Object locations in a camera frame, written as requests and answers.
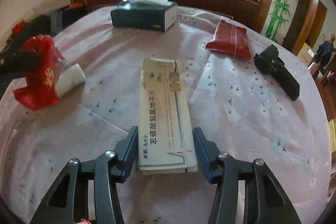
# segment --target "dark green tissue box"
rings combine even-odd
[[[111,11],[111,19],[115,27],[166,32],[177,20],[177,3],[168,1],[167,5],[159,5],[123,0]]]

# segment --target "wooden door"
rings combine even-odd
[[[326,17],[326,13],[327,13],[327,7],[325,7],[323,3],[319,1],[317,11],[315,14],[315,18],[310,28],[307,41],[306,41],[310,47],[314,47],[316,39],[320,34],[320,31],[321,31],[321,28],[324,22],[324,18]]]

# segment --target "black cloth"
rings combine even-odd
[[[330,44],[328,41],[324,41],[317,50],[315,63],[319,63],[321,61],[322,66],[326,66],[331,58],[331,54],[334,51],[334,46]]]

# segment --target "black gun-shaped object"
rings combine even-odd
[[[300,84],[285,68],[274,45],[268,46],[261,54],[256,54],[254,63],[262,73],[272,75],[293,101],[299,98]]]

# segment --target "red packet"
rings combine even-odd
[[[36,111],[59,101],[55,84],[65,59],[48,35],[38,35],[28,39],[19,50],[29,49],[36,51],[41,63],[35,70],[25,73],[27,86],[13,92],[17,101]]]
[[[226,23],[224,20],[218,23],[213,40],[205,48],[251,59],[246,41],[246,29]]]

